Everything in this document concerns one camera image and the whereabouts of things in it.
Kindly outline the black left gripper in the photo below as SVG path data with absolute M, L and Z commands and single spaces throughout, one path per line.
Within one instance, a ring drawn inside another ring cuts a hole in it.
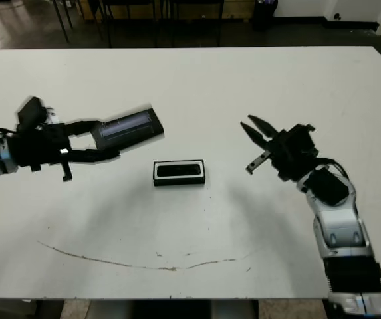
M 70 163 L 100 163 L 120 157 L 116 149 L 74 150 L 70 146 L 69 136 L 90 134 L 101 121 L 79 120 L 68 124 L 43 124 L 39 129 L 25 133 L 16 133 L 7 138 L 12 160 L 19 167 L 29 167 L 31 171 L 40 171 L 41 166 L 61 165 L 63 181 L 71 181 Z

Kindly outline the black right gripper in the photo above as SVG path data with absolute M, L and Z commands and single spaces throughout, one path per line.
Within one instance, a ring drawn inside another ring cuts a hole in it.
M 251 141 L 264 150 L 246 167 L 249 174 L 270 160 L 280 179 L 297 182 L 316 167 L 318 150 L 310 135 L 312 128 L 292 128 L 278 132 L 269 122 L 257 116 L 248 115 L 248 118 L 257 129 L 243 122 L 240 122 L 241 127 Z

